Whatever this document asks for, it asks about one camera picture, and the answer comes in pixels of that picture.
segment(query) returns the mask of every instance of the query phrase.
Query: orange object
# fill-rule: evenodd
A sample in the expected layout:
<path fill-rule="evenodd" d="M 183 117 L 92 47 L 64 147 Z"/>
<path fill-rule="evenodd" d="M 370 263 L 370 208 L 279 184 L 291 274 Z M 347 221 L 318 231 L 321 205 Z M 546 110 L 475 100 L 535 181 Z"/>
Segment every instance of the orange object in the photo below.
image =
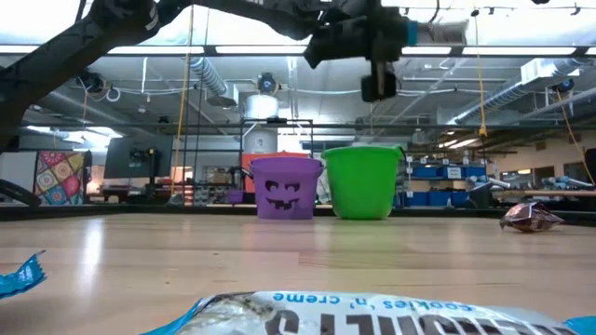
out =
<path fill-rule="evenodd" d="M 308 157 L 308 154 L 299 154 L 299 153 L 273 153 L 273 154 L 242 154 L 242 167 L 250 170 L 251 161 L 257 158 L 265 158 L 265 157 Z M 254 183 L 250 178 L 244 179 L 244 190 L 248 193 L 254 193 Z"/>

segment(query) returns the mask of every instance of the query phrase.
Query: brown wrapper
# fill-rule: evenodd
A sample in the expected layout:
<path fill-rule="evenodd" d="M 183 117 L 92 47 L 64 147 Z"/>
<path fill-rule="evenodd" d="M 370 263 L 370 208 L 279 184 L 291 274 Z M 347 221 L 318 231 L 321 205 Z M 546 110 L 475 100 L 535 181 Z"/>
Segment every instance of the brown wrapper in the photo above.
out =
<path fill-rule="evenodd" d="M 501 229 L 515 228 L 524 233 L 544 232 L 563 222 L 540 203 L 518 204 L 499 223 Z"/>

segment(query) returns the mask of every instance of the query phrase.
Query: jack-o'-lantern face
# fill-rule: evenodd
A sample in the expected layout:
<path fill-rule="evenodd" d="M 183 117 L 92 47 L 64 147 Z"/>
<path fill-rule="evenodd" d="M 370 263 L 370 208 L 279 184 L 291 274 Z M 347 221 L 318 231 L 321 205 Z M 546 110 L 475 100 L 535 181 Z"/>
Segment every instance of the jack-o'-lantern face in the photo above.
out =
<path fill-rule="evenodd" d="M 300 182 L 266 181 L 267 202 L 279 210 L 292 209 L 300 201 Z"/>

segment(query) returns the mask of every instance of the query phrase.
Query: blue wrapper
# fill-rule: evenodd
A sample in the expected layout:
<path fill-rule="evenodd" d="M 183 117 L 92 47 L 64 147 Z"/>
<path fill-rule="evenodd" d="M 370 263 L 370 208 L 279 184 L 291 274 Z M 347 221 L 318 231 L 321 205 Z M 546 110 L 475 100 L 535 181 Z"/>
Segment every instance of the blue wrapper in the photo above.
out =
<path fill-rule="evenodd" d="M 145 335 L 594 335 L 538 312 L 373 293 L 269 291 L 198 301 Z"/>
<path fill-rule="evenodd" d="M 579 335 L 596 334 L 596 316 L 582 316 L 565 321 L 565 326 Z"/>
<path fill-rule="evenodd" d="M 46 280 L 46 274 L 37 260 L 37 256 L 44 252 L 34 254 L 15 273 L 0 275 L 0 299 L 24 293 Z"/>

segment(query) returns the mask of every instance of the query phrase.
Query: blue storage bin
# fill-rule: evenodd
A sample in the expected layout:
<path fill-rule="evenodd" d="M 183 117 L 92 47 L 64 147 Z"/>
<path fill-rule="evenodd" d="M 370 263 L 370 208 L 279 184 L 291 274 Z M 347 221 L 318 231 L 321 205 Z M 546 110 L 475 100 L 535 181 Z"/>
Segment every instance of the blue storage bin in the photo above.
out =
<path fill-rule="evenodd" d="M 448 168 L 455 168 L 459 169 L 459 177 L 450 176 L 448 172 Z M 460 180 L 466 177 L 466 170 L 463 167 L 440 167 L 439 168 L 439 177 L 442 177 L 445 180 Z"/>
<path fill-rule="evenodd" d="M 433 191 L 428 192 L 428 205 L 429 206 L 447 206 L 449 199 L 451 198 L 451 192 Z"/>
<path fill-rule="evenodd" d="M 411 198 L 403 194 L 403 198 L 406 206 L 428 206 L 427 192 L 414 192 Z"/>
<path fill-rule="evenodd" d="M 465 167 L 463 173 L 466 174 L 466 177 L 472 176 L 486 176 L 486 170 L 484 167 Z"/>
<path fill-rule="evenodd" d="M 393 208 L 400 208 L 401 207 L 401 199 L 402 199 L 402 195 L 401 194 L 395 194 L 393 195 Z"/>
<path fill-rule="evenodd" d="M 467 192 L 453 192 L 451 193 L 451 204 L 453 206 L 465 205 L 467 202 Z"/>
<path fill-rule="evenodd" d="M 438 167 L 415 167 L 413 177 L 416 178 L 437 178 L 440 176 Z"/>

